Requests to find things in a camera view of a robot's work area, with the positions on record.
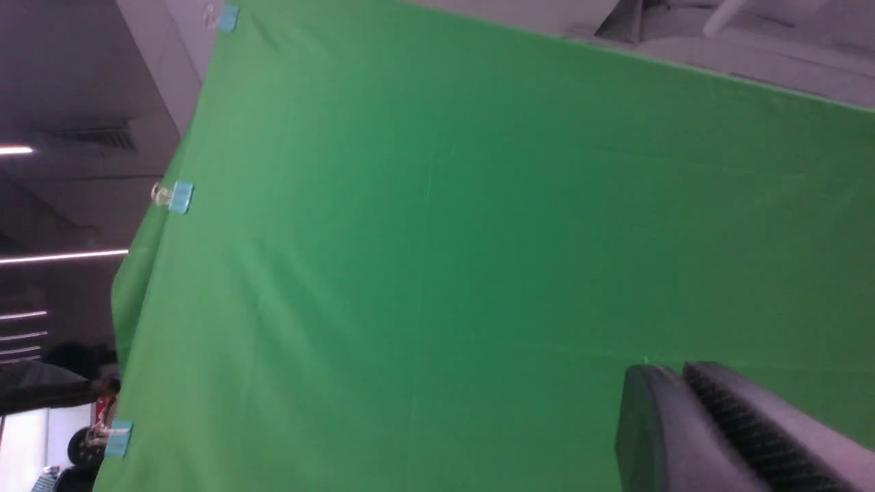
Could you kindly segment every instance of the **green fabric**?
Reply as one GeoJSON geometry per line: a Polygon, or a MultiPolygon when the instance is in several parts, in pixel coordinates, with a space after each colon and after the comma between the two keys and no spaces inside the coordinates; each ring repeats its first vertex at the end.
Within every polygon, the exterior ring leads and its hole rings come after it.
{"type": "Polygon", "coordinates": [[[875,445],[875,116],[388,1],[241,0],[113,302],[109,492],[619,489],[623,371],[875,445]]]}

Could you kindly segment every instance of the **white wall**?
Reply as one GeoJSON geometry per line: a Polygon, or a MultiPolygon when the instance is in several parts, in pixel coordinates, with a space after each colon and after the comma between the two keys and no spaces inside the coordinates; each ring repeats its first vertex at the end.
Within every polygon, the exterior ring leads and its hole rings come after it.
{"type": "Polygon", "coordinates": [[[0,490],[30,492],[46,466],[48,410],[3,418],[0,439],[0,490]]]}
{"type": "Polygon", "coordinates": [[[73,408],[52,408],[48,419],[48,449],[45,450],[47,466],[71,467],[67,458],[70,438],[82,427],[91,425],[95,406],[84,404],[73,408]]]}
{"type": "Polygon", "coordinates": [[[177,130],[184,133],[213,52],[214,33],[203,20],[209,0],[116,2],[177,130]]]}

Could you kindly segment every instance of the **green screen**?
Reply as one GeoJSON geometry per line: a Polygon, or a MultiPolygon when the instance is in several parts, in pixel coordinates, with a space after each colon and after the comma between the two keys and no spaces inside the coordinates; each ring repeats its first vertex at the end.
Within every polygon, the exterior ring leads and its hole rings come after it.
{"type": "Polygon", "coordinates": [[[624,369],[875,445],[875,116],[390,1],[240,0],[113,293],[109,492],[619,489],[624,369]]]}

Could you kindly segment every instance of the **led light strip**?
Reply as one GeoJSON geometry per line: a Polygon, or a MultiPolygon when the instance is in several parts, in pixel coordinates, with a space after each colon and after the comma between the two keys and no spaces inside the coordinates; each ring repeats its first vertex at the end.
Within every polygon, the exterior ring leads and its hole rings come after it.
{"type": "Polygon", "coordinates": [[[13,257],[0,258],[0,265],[4,264],[37,264],[45,262],[59,262],[63,260],[76,260],[81,258],[100,258],[100,257],[123,257],[128,254],[128,250],[104,250],[104,251],[82,251],[79,253],[59,253],[57,255],[39,255],[35,257],[13,257]]]}
{"type": "Polygon", "coordinates": [[[32,334],[13,334],[10,336],[0,336],[0,341],[17,341],[17,340],[27,340],[29,338],[37,338],[40,336],[46,336],[49,332],[36,332],[32,334]]]}
{"type": "Polygon", "coordinates": [[[29,313],[0,314],[0,321],[26,320],[27,318],[46,316],[48,313],[48,311],[31,311],[29,313]]]}
{"type": "Polygon", "coordinates": [[[13,355],[13,354],[23,354],[24,352],[33,352],[34,350],[39,350],[39,345],[34,345],[33,347],[25,347],[25,348],[13,348],[12,350],[0,350],[0,355],[13,355]]]}
{"type": "Polygon", "coordinates": [[[0,156],[20,156],[23,154],[33,154],[33,149],[26,145],[0,146],[0,156]]]}
{"type": "Polygon", "coordinates": [[[42,358],[41,355],[32,355],[30,357],[22,357],[20,359],[10,359],[8,361],[0,361],[0,364],[13,364],[15,362],[21,362],[21,361],[38,361],[41,358],[42,358]]]}

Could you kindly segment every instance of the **blue clip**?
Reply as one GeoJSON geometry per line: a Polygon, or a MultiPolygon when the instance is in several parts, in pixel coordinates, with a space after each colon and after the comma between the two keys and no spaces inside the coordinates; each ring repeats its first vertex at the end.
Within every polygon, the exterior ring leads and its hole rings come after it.
{"type": "Polygon", "coordinates": [[[194,192],[194,184],[185,181],[177,181],[173,185],[173,195],[170,198],[170,204],[167,206],[174,214],[188,213],[188,206],[192,202],[192,193],[194,192]]]}
{"type": "Polygon", "coordinates": [[[128,443],[130,443],[130,430],[134,425],[124,420],[116,420],[109,428],[109,436],[107,437],[107,449],[104,452],[107,456],[124,457],[128,453],[128,443]]]}
{"type": "Polygon", "coordinates": [[[216,24],[216,29],[222,32],[233,32],[237,27],[237,18],[240,16],[240,7],[225,2],[221,8],[221,17],[216,24]]]}

